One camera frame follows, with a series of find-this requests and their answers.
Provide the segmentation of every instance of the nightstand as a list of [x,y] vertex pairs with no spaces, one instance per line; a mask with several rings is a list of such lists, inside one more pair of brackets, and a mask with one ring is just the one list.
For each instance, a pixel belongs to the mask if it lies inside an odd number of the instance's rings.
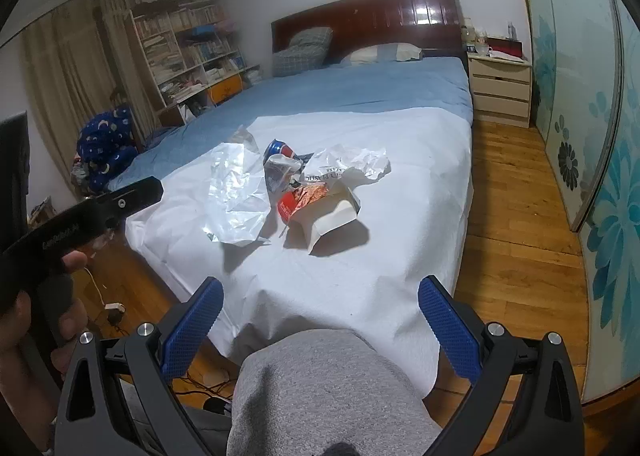
[[474,119],[529,126],[531,64],[468,53]]

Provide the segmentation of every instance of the bed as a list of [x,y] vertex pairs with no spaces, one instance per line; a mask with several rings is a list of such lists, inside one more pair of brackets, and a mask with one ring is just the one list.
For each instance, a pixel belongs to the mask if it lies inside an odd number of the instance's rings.
[[[344,0],[273,23],[274,51],[297,31],[334,30],[328,65],[372,44],[408,42],[426,58],[327,67],[266,80],[174,131],[114,179],[162,180],[162,201],[131,216],[130,247],[180,300],[208,276],[225,304],[209,337],[240,364],[310,328],[349,328],[398,364],[417,392],[433,387],[438,343],[417,306],[435,274],[453,292],[472,198],[472,103],[455,0]],[[391,170],[356,187],[358,219],[308,255],[297,227],[272,212],[265,243],[212,243],[202,232],[207,152],[245,125],[263,150],[273,138],[298,153],[337,143],[386,148]]]

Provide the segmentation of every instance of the soda can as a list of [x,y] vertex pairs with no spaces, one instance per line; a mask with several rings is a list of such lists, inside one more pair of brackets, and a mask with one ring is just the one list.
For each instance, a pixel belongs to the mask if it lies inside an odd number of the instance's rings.
[[279,140],[273,140],[267,150],[264,152],[264,157],[262,158],[262,164],[267,163],[269,156],[273,156],[274,154],[283,154],[289,158],[293,158],[295,156],[293,154],[293,150],[286,143]]

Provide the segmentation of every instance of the wooden floor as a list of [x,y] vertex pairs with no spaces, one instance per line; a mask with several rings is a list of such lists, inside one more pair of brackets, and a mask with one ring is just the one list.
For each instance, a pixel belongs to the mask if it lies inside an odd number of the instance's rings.
[[[455,298],[473,306],[484,321],[502,322],[514,335],[541,338],[546,331],[558,331],[581,389],[588,342],[584,268],[542,138],[535,129],[475,121],[473,158],[474,200]],[[127,331],[142,321],[157,321],[175,301],[118,237],[96,254],[91,269],[105,301],[126,306],[122,327]],[[117,334],[100,312],[100,298],[88,274],[78,273],[76,283],[98,326],[105,334]],[[191,376],[211,386],[233,379],[236,371],[208,344],[194,361]],[[230,394],[232,388],[233,381],[223,393]],[[434,420],[445,425],[467,388],[441,357],[436,386],[425,400]],[[177,383],[175,389],[194,387]],[[513,378],[479,454],[497,441],[516,389]],[[180,399],[199,406],[206,397],[191,394]],[[606,414],[588,420],[589,455],[606,443],[614,424]]]
[[[536,129],[475,121],[474,199],[455,299],[512,334],[562,335],[581,390],[587,361],[588,308],[577,236],[569,231],[558,185]],[[491,449],[518,390],[512,377],[479,448]],[[431,417],[445,425],[468,389],[440,357]]]

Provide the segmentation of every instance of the screw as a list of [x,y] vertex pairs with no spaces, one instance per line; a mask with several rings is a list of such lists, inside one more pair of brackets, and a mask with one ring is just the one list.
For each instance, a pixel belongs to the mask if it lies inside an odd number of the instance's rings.
[[562,337],[560,335],[558,335],[555,331],[552,331],[551,333],[549,333],[546,336],[547,339],[549,339],[549,342],[551,342],[552,344],[560,344],[562,343]]
[[492,322],[486,327],[494,337],[500,337],[504,335],[504,326],[497,322]]
[[91,333],[91,331],[85,331],[82,335],[80,335],[81,344],[88,344],[92,340],[94,340],[94,334]]
[[151,333],[154,332],[154,325],[151,322],[145,322],[138,326],[138,335],[141,337],[148,337]]

